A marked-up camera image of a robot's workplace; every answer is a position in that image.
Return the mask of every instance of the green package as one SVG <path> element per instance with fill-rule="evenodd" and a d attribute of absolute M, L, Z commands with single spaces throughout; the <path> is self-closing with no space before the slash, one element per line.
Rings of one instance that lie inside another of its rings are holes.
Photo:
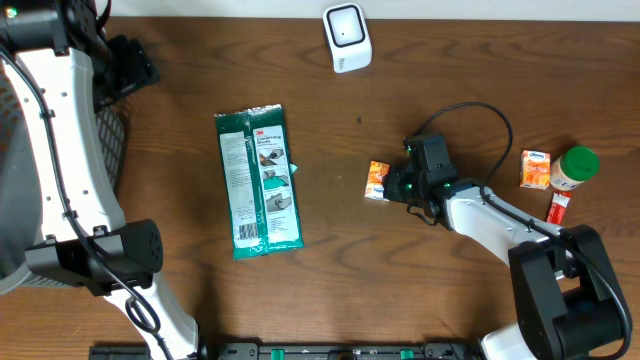
<path fill-rule="evenodd" d="M 216 115 L 233 258 L 304 247 L 280 105 Z"/>

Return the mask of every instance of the brown wood surface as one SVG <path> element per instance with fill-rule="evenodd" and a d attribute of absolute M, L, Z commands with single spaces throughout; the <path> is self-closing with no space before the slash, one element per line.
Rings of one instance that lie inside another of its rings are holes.
<path fill-rule="evenodd" d="M 157 222 L 163 271 L 184 309 L 210 335 L 265 342 L 473 338 L 513 322 L 509 271 L 497 258 L 401 204 L 362 196 L 370 160 L 402 159 L 402 138 L 426 116 L 482 100 L 515 132 L 492 188 L 536 217 L 551 190 L 518 187 L 520 152 L 556 157 L 584 144 L 599 154 L 600 174 L 574 192 L 564 225 L 600 232 L 640 319 L 640 25 L 368 24 L 372 64 L 337 75 L 319 20 L 111 20 L 109 32 L 140 39 L 162 74 L 123 106 L 131 131 L 119 201 L 129 221 Z M 306 246 L 233 261 L 213 115 L 276 103 L 300 166 Z M 482 109 L 434 129 L 470 176 L 483 177 L 506 142 Z M 141 341 L 84 289 L 18 289 L 0 298 L 0 324 L 2 359 L 84 359 L 96 343 Z M 639 341 L 628 358 L 640 358 Z"/>

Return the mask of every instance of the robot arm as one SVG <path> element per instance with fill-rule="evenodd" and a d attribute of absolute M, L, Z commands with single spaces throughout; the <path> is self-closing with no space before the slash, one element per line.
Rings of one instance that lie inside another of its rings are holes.
<path fill-rule="evenodd" d="M 127 224 L 114 194 L 117 161 L 124 147 L 120 121 L 99 108 L 158 80 L 157 71 L 135 40 L 118 36 L 105 41 L 96 26 L 93 1 L 2 1 L 0 39 L 5 72 L 14 86 L 27 122 L 42 194 L 42 239 L 25 253 L 29 269 L 70 286 L 86 286 L 125 314 L 130 294 L 83 249 L 77 230 L 62 206 L 54 162 L 60 169 L 67 201 L 82 236 L 102 260 L 134 288 L 157 314 L 160 329 L 152 335 L 138 328 L 151 356 L 184 359 L 198 350 L 198 327 L 177 303 L 164 277 L 162 243 L 151 220 Z M 49 119 L 42 116 L 40 89 Z M 50 121 L 54 139 L 45 128 Z M 107 128 L 113 131 L 105 136 Z M 57 158 L 49 144 L 55 140 Z M 136 307 L 152 319 L 144 307 Z M 162 339 L 166 351 L 159 346 Z"/>
<path fill-rule="evenodd" d="M 440 134 L 405 146 L 409 163 L 391 167 L 385 198 L 422 207 L 433 218 L 418 215 L 425 222 L 469 236 L 510 267 L 518 323 L 482 340 L 485 358 L 569 359 L 623 338 L 629 310 L 596 231 L 542 222 L 458 179 Z M 579 277 L 580 286 L 563 293 L 563 277 Z"/>

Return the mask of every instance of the white sensor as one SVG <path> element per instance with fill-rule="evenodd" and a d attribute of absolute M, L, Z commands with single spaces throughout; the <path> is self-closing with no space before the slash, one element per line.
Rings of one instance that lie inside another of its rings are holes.
<path fill-rule="evenodd" d="M 361 69 L 371 63 L 371 39 L 358 5 L 346 3 L 330 7 L 322 20 L 335 72 Z"/>

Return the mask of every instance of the orange box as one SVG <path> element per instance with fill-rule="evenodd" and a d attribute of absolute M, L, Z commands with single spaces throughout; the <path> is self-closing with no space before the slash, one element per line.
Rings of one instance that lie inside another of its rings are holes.
<path fill-rule="evenodd" d="M 364 197 L 388 201 L 384 198 L 384 178 L 389 174 L 391 166 L 389 164 L 372 161 L 369 166 L 369 177 L 367 186 L 364 189 Z"/>
<path fill-rule="evenodd" d="M 520 186 L 532 189 L 549 187 L 551 173 L 551 156 L 540 151 L 525 150 L 522 152 L 520 168 Z"/>

